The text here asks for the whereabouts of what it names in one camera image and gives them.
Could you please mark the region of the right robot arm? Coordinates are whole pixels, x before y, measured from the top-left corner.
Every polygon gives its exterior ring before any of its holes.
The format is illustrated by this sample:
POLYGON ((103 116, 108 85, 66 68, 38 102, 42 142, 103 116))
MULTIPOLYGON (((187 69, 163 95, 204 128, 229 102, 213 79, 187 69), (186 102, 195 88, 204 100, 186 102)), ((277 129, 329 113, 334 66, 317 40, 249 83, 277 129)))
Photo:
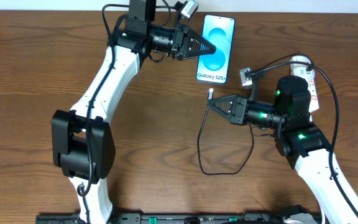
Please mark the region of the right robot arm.
POLYGON ((273 130, 275 147, 306 182, 330 223, 358 223, 358 196, 342 173, 331 144, 310 120, 311 94, 301 77, 278 81, 273 104, 248 96, 208 98, 208 107, 230 123, 273 130))

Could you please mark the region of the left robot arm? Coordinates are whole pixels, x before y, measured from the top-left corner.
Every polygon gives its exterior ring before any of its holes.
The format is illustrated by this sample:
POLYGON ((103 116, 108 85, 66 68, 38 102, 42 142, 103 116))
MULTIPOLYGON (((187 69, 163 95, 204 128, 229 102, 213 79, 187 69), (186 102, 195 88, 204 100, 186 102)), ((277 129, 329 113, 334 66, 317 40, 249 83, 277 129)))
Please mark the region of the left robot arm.
POLYGON ((106 178, 116 148, 111 121, 130 81, 152 52, 175 60, 215 53, 216 47, 188 26, 198 10, 195 1, 177 2, 168 9, 172 27, 155 23, 154 0, 131 0, 128 12, 107 27, 107 49, 103 64, 84 95, 68 111, 52 116, 53 163, 73 184, 80 212, 79 223, 108 223, 113 205, 106 178))

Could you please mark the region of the blue Galaxy smartphone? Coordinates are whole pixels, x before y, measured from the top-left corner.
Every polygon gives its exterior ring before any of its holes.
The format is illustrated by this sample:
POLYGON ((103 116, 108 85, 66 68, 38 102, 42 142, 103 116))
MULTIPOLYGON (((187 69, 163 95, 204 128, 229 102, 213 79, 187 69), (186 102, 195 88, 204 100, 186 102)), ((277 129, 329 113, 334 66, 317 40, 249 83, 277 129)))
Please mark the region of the blue Galaxy smartphone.
POLYGON ((198 58, 196 79, 201 82, 226 83, 234 37, 235 20, 231 17, 207 14, 204 17, 202 37, 211 42, 214 54, 198 58))

